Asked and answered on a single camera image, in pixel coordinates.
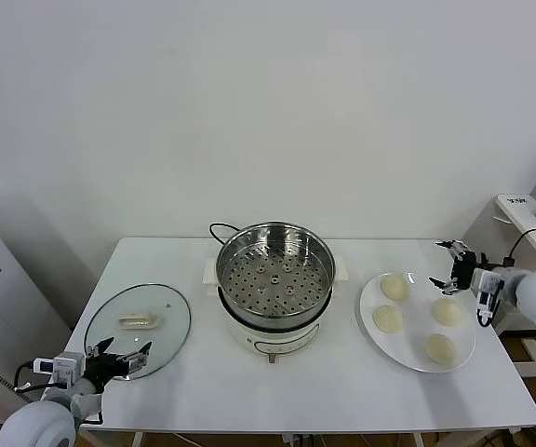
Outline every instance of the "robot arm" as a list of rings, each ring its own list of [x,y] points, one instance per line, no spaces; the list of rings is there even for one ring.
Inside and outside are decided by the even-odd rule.
[[[88,347],[86,365],[84,355],[70,352],[53,360],[35,360],[34,371],[50,373],[55,387],[47,388],[40,401],[9,416],[0,431],[0,447],[71,447],[82,424],[102,424],[104,387],[113,377],[126,377],[145,366],[152,345],[126,355],[106,353],[112,342],[109,338]],[[29,389],[17,388],[19,392]],[[98,421],[87,420],[96,413]]]
[[[449,250],[454,264],[449,281],[430,280],[446,295],[470,289],[476,297],[481,326],[491,324],[501,302],[514,305],[536,325],[536,272],[514,268],[510,257],[504,258],[502,264],[490,264],[482,253],[478,262],[476,254],[460,240],[437,245]]]

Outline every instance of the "white wall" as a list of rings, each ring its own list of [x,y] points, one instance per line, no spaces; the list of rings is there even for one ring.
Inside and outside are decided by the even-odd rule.
[[[460,237],[535,182],[536,2],[0,1],[0,233],[69,320],[126,235]]]

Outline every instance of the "white shelf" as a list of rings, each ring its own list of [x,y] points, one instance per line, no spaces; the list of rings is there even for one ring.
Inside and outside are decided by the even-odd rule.
[[[528,194],[501,194],[496,203],[521,233],[536,228],[536,200]],[[536,250],[536,231],[526,236]]]

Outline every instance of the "glass lid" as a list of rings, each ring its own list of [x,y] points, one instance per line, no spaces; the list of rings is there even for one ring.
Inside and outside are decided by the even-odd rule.
[[[133,380],[167,365],[185,343],[190,324],[190,308],[179,291],[141,284],[119,292],[99,309],[88,324],[84,348],[114,337],[106,352],[123,355],[153,342],[146,366],[127,377]]]

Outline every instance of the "white plate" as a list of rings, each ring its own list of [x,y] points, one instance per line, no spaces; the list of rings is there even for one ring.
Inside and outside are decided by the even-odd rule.
[[[398,363],[413,370],[424,373],[448,373],[462,367],[475,351],[475,326],[472,316],[456,298],[450,298],[459,305],[464,320],[457,326],[444,326],[432,316],[432,304],[444,298],[427,278],[420,278],[406,273],[409,283],[410,297],[404,301],[389,299],[381,289],[382,279],[390,275],[385,273],[372,279],[363,289],[359,299],[358,318],[365,326],[368,334],[380,349]],[[401,332],[386,333],[378,329],[371,314],[381,305],[394,305],[400,309],[404,318]],[[427,337],[433,333],[441,333],[449,337],[456,345],[457,358],[452,365],[435,363],[425,352]]]

